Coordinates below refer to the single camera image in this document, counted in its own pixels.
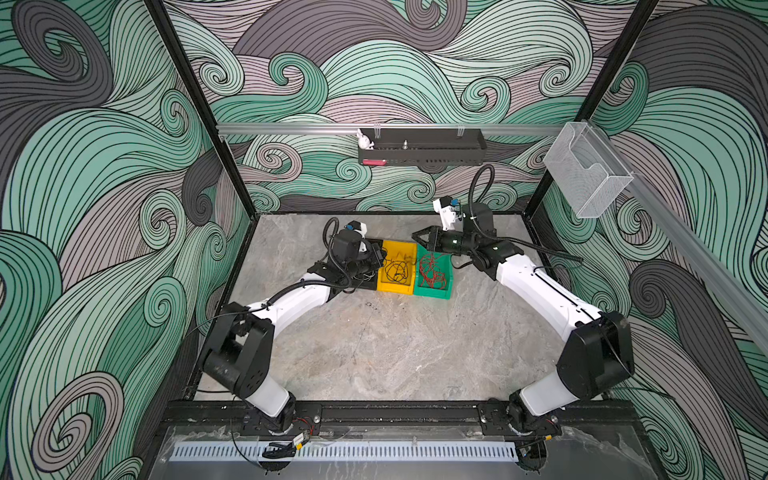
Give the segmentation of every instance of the white figurine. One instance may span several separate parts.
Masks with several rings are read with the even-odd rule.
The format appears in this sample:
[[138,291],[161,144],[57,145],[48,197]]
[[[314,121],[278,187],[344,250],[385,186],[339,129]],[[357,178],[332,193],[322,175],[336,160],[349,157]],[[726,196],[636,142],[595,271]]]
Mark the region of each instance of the white figurine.
[[360,129],[357,129],[357,146],[363,150],[373,150],[373,142],[366,135],[363,135]]

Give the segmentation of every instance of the black vertical post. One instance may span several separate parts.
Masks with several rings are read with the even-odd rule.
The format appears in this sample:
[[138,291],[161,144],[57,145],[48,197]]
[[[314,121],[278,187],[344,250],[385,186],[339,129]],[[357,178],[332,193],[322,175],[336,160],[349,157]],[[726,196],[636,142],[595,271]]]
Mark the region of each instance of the black vertical post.
[[181,40],[179,39],[173,24],[170,21],[168,11],[165,9],[165,5],[162,0],[144,0],[144,4],[147,6],[152,20],[154,21],[157,31],[160,32],[160,37],[163,38],[165,48],[168,50],[170,59],[176,65],[176,69],[179,72],[181,81],[184,83],[184,87],[187,88],[187,92],[192,100],[197,114],[200,115],[200,119],[203,122],[211,143],[216,149],[216,153],[219,155],[221,163],[224,165],[224,170],[227,171],[232,185],[235,187],[237,196],[240,201],[243,202],[243,207],[248,213],[251,221],[257,218],[256,207],[253,205],[253,201],[250,199],[248,190],[245,188],[245,183],[240,173],[237,171],[237,164],[232,157],[232,152],[219,138],[219,131],[216,127],[216,118],[214,112],[210,109],[210,105],[205,99],[203,89],[200,87],[200,83],[197,82],[197,78],[192,70],[192,64],[187,58],[187,54],[184,53],[184,48],[181,46]]
[[[621,68],[624,66],[625,61],[632,52],[634,43],[637,38],[640,37],[640,33],[643,31],[645,24],[648,22],[650,15],[654,12],[656,4],[659,0],[640,0],[632,11],[627,24],[624,26],[624,30],[616,39],[616,44],[613,50],[608,55],[608,59],[603,65],[603,69],[600,70],[598,78],[592,84],[587,97],[584,99],[584,103],[581,104],[581,108],[576,114],[574,121],[589,120],[595,111],[598,109],[598,105],[603,100],[603,96],[608,91],[608,88],[613,83],[616,75],[619,74]],[[549,187],[552,185],[552,176],[549,171],[544,172],[544,176],[539,181],[536,191],[528,201],[528,205],[525,206],[524,217],[531,218],[536,213],[541,201],[544,200],[544,195],[547,194]]]

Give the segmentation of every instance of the wire mesh basket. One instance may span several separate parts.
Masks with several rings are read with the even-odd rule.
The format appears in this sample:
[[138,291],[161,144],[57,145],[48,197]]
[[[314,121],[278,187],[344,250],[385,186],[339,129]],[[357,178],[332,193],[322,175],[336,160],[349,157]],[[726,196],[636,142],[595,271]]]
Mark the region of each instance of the wire mesh basket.
[[587,122],[568,122],[544,157],[577,218],[597,218],[632,181],[608,137]]

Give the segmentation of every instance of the gray floor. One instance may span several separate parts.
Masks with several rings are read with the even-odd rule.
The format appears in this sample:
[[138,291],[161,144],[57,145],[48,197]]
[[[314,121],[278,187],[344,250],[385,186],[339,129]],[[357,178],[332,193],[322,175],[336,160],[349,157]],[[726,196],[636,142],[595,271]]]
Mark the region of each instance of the gray floor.
[[[262,216],[231,299],[263,300],[300,278],[323,256],[328,218]],[[360,220],[369,237],[389,240],[411,240],[411,232],[439,224],[435,215],[340,220]],[[528,239],[520,217],[498,215],[494,222],[500,235]],[[561,350],[535,310],[468,267],[454,270],[450,300],[368,290],[338,295],[275,338],[271,373],[298,399],[503,399],[554,370]],[[222,389],[208,376],[200,388]],[[202,392],[195,398],[232,399]]]

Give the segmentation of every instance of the patterned wallpaper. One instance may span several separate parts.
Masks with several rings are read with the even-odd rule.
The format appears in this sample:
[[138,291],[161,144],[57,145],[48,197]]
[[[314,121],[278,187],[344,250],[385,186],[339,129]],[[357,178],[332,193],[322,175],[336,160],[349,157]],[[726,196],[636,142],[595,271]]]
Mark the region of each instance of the patterned wallpaper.
[[136,477],[248,219],[142,0],[0,2],[0,84],[4,478]]
[[[768,3],[700,3],[648,23],[595,120],[768,310]],[[637,374],[612,395],[635,404],[670,477],[765,479],[768,360],[740,319],[634,198],[593,220],[556,187],[544,206],[544,242],[585,258],[560,281],[632,322]]]
[[[167,0],[219,122],[318,124],[573,120],[634,4]],[[497,163],[489,203],[521,210],[553,139],[489,140],[486,160]],[[431,210],[434,198],[464,200],[475,172],[363,167],[354,137],[228,141],[262,211]]]

